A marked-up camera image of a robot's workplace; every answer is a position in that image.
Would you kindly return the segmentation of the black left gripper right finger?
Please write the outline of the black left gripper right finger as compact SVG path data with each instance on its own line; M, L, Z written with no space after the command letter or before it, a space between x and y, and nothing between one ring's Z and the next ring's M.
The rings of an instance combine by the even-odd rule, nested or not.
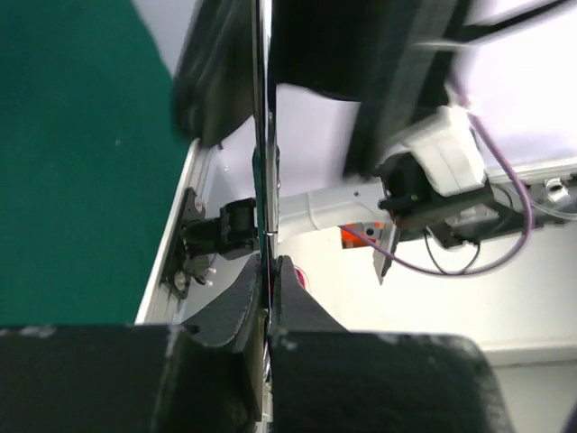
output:
M270 327L277 432L510 432L481 350L455 335L352 332L279 259Z

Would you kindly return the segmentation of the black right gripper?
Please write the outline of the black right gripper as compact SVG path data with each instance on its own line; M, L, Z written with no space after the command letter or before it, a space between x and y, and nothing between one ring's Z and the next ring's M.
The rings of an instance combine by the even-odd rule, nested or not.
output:
M261 120L260 1L198 1L173 78L177 131L215 147ZM460 35L471 1L275 1L277 81L361 102L343 176L369 177L393 140L447 100L454 53L420 42Z

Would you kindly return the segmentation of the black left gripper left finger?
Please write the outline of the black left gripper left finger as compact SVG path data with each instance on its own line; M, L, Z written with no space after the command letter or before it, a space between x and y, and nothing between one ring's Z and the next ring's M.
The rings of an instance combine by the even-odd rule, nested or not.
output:
M260 261L181 325L1 331L4 432L251 432L261 419Z

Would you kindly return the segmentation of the steel hemostat clamp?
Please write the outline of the steel hemostat clamp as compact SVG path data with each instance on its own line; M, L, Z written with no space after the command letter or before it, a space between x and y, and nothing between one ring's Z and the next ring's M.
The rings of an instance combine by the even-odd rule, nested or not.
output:
M261 286L266 313L272 319L279 231L279 148L276 143L276 83L270 76L273 3L251 1L253 118L256 145L252 173L261 248Z

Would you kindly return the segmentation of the green surgical cloth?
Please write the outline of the green surgical cloth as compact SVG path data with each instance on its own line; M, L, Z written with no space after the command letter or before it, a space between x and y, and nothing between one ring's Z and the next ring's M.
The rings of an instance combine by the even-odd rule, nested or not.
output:
M186 157L189 1L1 4L1 321L127 322Z

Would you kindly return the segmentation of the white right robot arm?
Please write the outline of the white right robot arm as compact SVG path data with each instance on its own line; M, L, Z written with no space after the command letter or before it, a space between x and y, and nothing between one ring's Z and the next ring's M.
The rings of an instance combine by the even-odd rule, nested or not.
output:
M219 145L255 111L255 14L250 1L202 1L181 52L172 90L177 129L205 149ZM396 222L420 224L441 195L412 156L382 160L385 141L446 101L452 58L413 44L460 36L469 1L276 1L269 83L292 85L359 109L345 156L347 176L377 176Z

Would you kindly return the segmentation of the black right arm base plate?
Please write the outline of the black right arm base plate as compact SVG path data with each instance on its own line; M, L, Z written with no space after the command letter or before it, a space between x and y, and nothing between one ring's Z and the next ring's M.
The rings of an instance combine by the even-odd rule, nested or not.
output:
M161 285L179 300L188 296L192 281L201 285L206 283L209 256L196 255L193 242L183 236L188 226L205 219L205 213L204 205L195 190L192 187L186 188L179 205L176 227L170 236L160 278Z

